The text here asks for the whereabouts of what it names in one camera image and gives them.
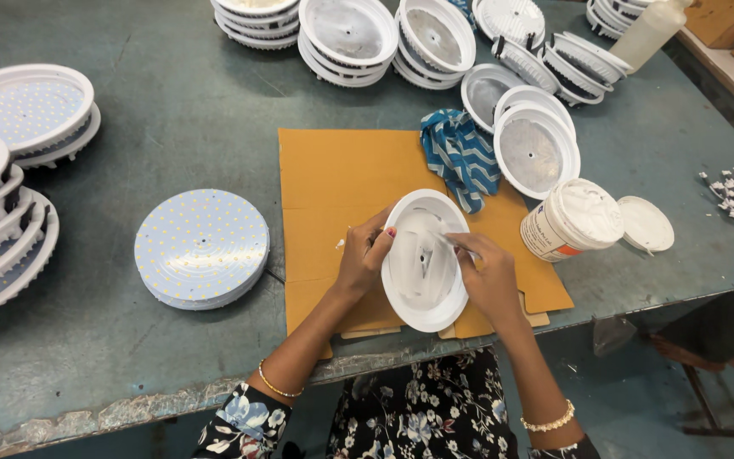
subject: woman's left hand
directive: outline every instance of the woman's left hand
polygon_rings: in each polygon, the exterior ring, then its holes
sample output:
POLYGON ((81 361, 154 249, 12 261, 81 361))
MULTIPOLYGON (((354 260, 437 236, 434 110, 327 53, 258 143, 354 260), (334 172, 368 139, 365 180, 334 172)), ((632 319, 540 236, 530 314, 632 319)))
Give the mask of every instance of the woman's left hand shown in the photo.
POLYGON ((373 286, 384 257, 392 248, 395 228, 392 226, 383 231, 381 227, 387 222, 395 207, 395 203, 382 210, 364 224, 347 230, 347 242, 344 244, 342 263, 339 266, 339 277, 331 290, 355 304, 373 286))

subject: woman's right hand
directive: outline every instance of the woman's right hand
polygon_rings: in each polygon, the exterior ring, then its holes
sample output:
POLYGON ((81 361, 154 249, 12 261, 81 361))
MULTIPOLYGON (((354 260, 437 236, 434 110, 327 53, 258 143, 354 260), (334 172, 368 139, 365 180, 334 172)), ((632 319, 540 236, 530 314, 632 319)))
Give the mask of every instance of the woman's right hand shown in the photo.
POLYGON ((495 328, 523 324, 528 326, 519 304, 514 255, 503 250, 486 235, 451 233, 447 236, 478 254, 483 260, 483 267, 477 269, 469 252, 459 246, 455 247, 463 285, 466 286, 472 304, 480 309, 495 328))

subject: green metal workbench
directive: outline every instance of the green metal workbench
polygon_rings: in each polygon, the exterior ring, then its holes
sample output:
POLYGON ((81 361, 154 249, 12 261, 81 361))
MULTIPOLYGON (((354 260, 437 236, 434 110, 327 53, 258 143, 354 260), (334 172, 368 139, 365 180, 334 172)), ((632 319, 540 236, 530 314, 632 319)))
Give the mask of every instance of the green metal workbench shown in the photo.
MULTIPOLYGON (((590 32, 583 3, 539 4, 549 32, 607 44, 590 32)), ((44 272, 0 307, 0 455, 217 406, 285 337, 274 276, 207 312, 149 294, 132 244, 164 198, 197 188, 248 198, 271 228, 268 267, 284 277, 277 128, 417 130, 424 115, 462 106, 457 88, 424 91, 392 72, 369 88, 332 86, 295 47, 242 47, 212 17, 207 0, 0 0, 0 67, 76 68, 93 82, 104 117, 75 161, 27 172, 27 185, 56 205, 61 233, 44 272)), ((490 47, 478 38, 478 63, 493 61, 490 47)), ((658 53, 602 104, 572 116, 582 177, 617 198, 657 204, 676 243, 655 257, 616 244, 559 263, 576 307, 551 313, 538 331, 734 289, 734 221, 696 175, 734 166, 734 130, 688 78, 658 53)), ((336 338, 334 358, 312 378, 491 341, 409 328, 336 338)))

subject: plastic bag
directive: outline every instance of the plastic bag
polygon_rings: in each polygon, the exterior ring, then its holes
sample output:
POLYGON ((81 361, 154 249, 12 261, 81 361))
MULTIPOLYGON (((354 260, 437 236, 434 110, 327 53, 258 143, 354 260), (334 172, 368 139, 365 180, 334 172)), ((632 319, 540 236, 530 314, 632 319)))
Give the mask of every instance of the plastic bag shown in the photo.
POLYGON ((624 315, 594 320, 594 354, 606 356, 624 346, 636 333, 636 327, 624 315))

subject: sleeve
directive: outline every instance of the sleeve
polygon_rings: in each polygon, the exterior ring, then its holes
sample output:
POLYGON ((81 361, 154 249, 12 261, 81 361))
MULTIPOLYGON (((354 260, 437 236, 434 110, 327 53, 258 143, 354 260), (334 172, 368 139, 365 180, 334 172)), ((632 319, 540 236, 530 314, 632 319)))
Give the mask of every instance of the sleeve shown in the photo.
POLYGON ((268 459, 291 417, 284 403, 239 384, 209 425, 203 427, 194 459, 268 459))
POLYGON ((579 443, 560 449, 528 449, 528 459, 599 459, 599 453, 588 435, 579 443))

